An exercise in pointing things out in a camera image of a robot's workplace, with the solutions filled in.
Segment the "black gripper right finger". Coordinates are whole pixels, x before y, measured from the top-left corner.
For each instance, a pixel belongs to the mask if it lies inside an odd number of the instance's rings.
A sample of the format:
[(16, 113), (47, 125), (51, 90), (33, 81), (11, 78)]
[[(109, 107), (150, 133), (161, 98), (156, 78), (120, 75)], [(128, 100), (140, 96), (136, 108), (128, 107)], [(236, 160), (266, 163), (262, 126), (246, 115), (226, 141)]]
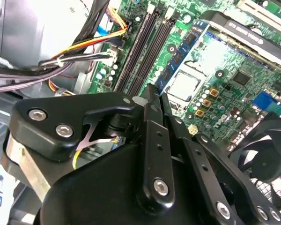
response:
[(202, 134), (191, 136), (185, 123), (171, 113), (167, 94), (161, 95), (165, 124), (171, 147), (181, 155), (200, 220), (205, 225), (281, 225), (281, 213), (225, 156)]

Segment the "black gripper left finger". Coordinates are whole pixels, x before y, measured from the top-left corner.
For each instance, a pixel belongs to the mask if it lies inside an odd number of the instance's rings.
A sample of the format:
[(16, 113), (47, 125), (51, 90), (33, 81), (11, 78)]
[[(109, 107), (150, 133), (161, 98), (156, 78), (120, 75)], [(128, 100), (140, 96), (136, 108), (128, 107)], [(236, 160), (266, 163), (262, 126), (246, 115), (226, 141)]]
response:
[(152, 214), (175, 202), (167, 96), (150, 84), (140, 97), (122, 92), (33, 98), (13, 107), (4, 151), (43, 201), (53, 184), (74, 170), (75, 153), (124, 137), (141, 150), (136, 196)]

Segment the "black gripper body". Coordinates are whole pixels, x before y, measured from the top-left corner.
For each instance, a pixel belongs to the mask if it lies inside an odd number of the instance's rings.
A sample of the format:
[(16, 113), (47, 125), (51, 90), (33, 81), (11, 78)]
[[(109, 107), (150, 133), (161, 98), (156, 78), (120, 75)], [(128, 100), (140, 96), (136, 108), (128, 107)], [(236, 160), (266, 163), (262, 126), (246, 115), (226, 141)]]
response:
[(184, 163), (173, 159), (174, 205), (152, 215), (139, 204), (140, 150), (127, 145), (60, 178), (39, 211), (42, 225), (221, 225)]

